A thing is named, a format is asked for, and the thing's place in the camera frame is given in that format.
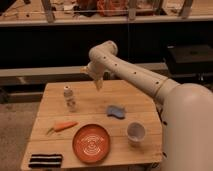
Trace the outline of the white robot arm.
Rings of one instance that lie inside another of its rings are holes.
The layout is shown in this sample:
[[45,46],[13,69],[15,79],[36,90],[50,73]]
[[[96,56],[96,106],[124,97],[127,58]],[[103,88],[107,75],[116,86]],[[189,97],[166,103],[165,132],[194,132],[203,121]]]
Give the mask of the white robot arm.
[[213,92],[180,84],[117,57],[112,41],[92,47],[83,68],[98,89],[110,70],[162,106],[162,171],[213,171]]

